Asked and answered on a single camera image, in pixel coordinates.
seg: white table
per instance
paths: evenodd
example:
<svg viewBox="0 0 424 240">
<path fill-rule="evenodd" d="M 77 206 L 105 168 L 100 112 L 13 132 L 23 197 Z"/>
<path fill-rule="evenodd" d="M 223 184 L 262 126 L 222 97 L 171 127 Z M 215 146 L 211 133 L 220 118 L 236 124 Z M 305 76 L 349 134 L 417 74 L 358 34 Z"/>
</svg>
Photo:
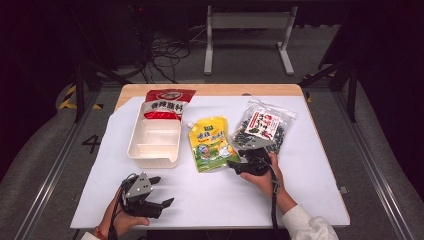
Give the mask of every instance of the white table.
<svg viewBox="0 0 424 240">
<path fill-rule="evenodd" d="M 148 201 L 160 203 L 175 198 L 172 205 L 163 210 L 159 219 L 151 219 L 148 229 L 272 228 L 271 201 L 262 196 L 254 185 L 240 178 L 228 167 L 211 173 L 198 173 L 196 170 L 188 141 L 187 123 L 204 117 L 226 116 L 231 134 L 238 126 L 250 99 L 249 96 L 200 96 L 207 94 L 205 88 L 212 89 L 215 95 L 225 95 L 228 89 L 216 93 L 219 92 L 217 88 L 223 86 L 149 85 L 141 91 L 170 87 L 199 89 L 199 94 L 196 93 L 183 114 L 179 162 L 173 169 L 143 170 L 128 157 L 128 144 L 144 97 L 130 98 L 122 95 L 118 102 L 120 107 L 109 119 L 71 228 L 93 228 L 98 225 L 121 181 L 131 173 L 140 174 L 142 171 L 149 177 L 162 177 L 154 185 Z M 236 92 L 243 92 L 249 86 L 251 93 L 260 93 L 257 88 L 262 85 L 240 85 Z M 134 93 L 137 88 L 143 88 L 132 87 L 133 92 L 129 91 L 130 95 L 136 95 Z M 256 95 L 263 102 L 279 105 L 299 114 L 289 129 L 279 154 L 286 189 L 311 215 L 323 216 L 335 227 L 347 226 L 350 224 L 349 215 L 300 88 L 293 85 L 263 85 L 263 89 L 269 89 L 274 95 L 277 95 L 275 92 L 284 94 L 282 89 L 287 88 L 295 94 L 289 91 L 290 96 Z"/>
</svg>

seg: person's left hand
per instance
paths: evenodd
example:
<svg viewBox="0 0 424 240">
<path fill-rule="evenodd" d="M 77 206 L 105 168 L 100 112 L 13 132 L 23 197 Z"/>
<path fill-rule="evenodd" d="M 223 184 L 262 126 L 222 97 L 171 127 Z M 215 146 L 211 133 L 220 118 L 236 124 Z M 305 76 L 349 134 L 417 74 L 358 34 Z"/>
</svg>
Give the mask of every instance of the person's left hand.
<svg viewBox="0 0 424 240">
<path fill-rule="evenodd" d="M 118 189 L 118 191 L 115 194 L 115 197 L 109 203 L 109 206 L 107 207 L 105 211 L 103 219 L 98 226 L 100 232 L 102 233 L 103 237 L 105 237 L 105 239 L 107 239 L 109 235 L 110 221 L 112 220 L 111 218 L 113 214 L 113 208 L 115 207 L 116 201 L 118 201 L 119 190 L 120 189 Z M 137 225 L 149 226 L 150 224 L 149 219 L 146 217 L 134 217 L 123 212 L 121 208 L 121 204 L 119 203 L 116 209 L 116 213 L 117 213 L 117 216 L 115 217 L 115 221 L 113 225 L 115 227 L 115 231 L 118 236 L 123 235 L 133 226 L 137 226 Z"/>
</svg>

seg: green snack bag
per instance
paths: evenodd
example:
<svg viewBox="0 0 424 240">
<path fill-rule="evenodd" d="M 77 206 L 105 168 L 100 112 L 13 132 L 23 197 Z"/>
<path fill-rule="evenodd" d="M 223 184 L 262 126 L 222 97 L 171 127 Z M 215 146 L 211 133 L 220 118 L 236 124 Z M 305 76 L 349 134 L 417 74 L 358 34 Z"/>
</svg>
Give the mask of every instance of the green snack bag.
<svg viewBox="0 0 424 240">
<path fill-rule="evenodd" d="M 227 141 L 225 117 L 197 121 L 189 133 L 191 149 L 198 172 L 226 166 L 227 160 L 240 162 L 240 157 Z"/>
</svg>

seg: plastic food tray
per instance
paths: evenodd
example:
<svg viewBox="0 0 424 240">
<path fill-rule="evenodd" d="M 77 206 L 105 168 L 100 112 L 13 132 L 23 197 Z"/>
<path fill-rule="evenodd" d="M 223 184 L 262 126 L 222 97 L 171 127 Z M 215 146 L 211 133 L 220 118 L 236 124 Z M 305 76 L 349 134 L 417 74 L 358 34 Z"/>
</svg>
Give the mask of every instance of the plastic food tray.
<svg viewBox="0 0 424 240">
<path fill-rule="evenodd" d="M 140 168 L 173 168 L 178 163 L 180 135 L 180 120 L 146 119 L 141 105 L 128 156 Z"/>
</svg>

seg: clear plastic bag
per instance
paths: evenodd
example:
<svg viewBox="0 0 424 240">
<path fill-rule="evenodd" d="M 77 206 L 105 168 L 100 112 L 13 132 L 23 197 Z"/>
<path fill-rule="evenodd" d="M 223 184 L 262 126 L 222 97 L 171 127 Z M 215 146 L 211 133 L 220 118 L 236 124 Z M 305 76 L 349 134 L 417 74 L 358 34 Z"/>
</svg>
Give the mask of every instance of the clear plastic bag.
<svg viewBox="0 0 424 240">
<path fill-rule="evenodd" d="M 284 137 L 297 118 L 297 113 L 251 98 L 232 137 L 234 147 L 280 152 Z"/>
</svg>

